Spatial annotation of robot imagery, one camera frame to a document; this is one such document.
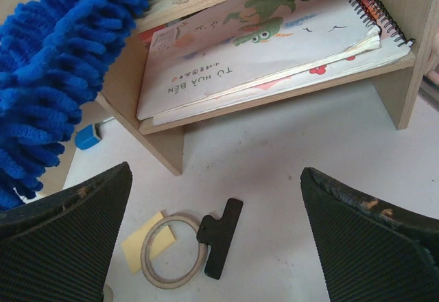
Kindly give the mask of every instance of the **black clip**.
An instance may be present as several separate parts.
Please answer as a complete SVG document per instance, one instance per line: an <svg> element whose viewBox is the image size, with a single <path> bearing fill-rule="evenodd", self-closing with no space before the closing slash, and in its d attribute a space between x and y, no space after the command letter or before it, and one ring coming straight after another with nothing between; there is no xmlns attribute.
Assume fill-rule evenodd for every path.
<svg viewBox="0 0 439 302"><path fill-rule="evenodd" d="M211 246L211 253L204 268L207 277L216 280L221 278L243 204L242 201L231 198L227 200L226 208L220 220L206 215L201 221L200 229L197 232L197 240L201 244Z"/></svg>

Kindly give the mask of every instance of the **white desk surface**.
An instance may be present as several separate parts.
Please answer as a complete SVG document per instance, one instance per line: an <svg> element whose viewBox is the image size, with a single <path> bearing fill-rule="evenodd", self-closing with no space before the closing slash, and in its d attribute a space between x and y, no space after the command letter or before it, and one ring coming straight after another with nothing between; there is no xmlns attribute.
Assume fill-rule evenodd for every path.
<svg viewBox="0 0 439 302"><path fill-rule="evenodd" d="M107 283L115 301L329 301L300 193L300 173L315 167L400 207L439 218L439 114L418 99L407 130L396 131L373 86L350 84L201 122L187 129L184 174L172 176L116 121L102 142L77 151L66 187L122 161L134 181ZM221 216L244 202L221 280L200 273L163 291L131 275L120 243L157 211ZM153 262L177 277L197 253L195 234Z"/></svg>

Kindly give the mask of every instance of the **spiral notebook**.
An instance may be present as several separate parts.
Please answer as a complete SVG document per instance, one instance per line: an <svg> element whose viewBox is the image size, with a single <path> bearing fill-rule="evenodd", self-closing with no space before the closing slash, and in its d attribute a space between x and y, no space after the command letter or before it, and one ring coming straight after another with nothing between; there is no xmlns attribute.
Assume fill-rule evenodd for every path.
<svg viewBox="0 0 439 302"><path fill-rule="evenodd" d="M138 118L212 100L380 47L353 0L229 0L155 33Z"/></svg>
<svg viewBox="0 0 439 302"><path fill-rule="evenodd" d="M233 106L294 89L303 88L313 84L349 76L354 73L366 71L375 67L388 65L410 52L410 45L413 40L407 40L399 26L384 8L379 0L355 0L362 2L371 15L377 20L382 29L381 48L374 51L347 58L329 65L316 67L307 72L286 77L285 79L274 80L236 93L230 93L212 100L205 100L171 109L154 116L154 125L188 118L202 113L208 113L227 106Z"/></svg>

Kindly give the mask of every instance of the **yellow sticky note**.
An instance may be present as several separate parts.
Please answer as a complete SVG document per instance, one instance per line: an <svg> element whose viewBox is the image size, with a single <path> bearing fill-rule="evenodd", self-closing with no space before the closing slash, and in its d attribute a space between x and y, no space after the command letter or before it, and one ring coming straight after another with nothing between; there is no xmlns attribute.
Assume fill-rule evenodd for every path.
<svg viewBox="0 0 439 302"><path fill-rule="evenodd" d="M140 253L143 241L151 228L161 219L163 214L158 212L154 217L146 222L139 230L135 231L127 240L122 242L123 254L125 254L126 261L130 267L131 273L134 274L141 269ZM150 259L154 259L166 248L171 246L176 241L171 229L166 226L154 238L151 246Z"/></svg>

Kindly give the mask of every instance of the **cartoon frog illustration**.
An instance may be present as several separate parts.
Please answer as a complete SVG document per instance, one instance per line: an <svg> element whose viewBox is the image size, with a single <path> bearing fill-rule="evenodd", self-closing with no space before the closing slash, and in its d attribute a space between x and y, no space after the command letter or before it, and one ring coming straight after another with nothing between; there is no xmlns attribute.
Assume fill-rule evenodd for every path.
<svg viewBox="0 0 439 302"><path fill-rule="evenodd" d="M293 13L296 10L296 0L247 0L244 9L240 12L231 12L224 19L223 25L230 20L240 23L249 23L239 28L239 31L251 32L245 36L238 36L234 41L239 46L248 41L253 43L267 42L273 36L290 36L292 34L279 34L283 24L282 17L272 17L281 7L286 6Z"/></svg>

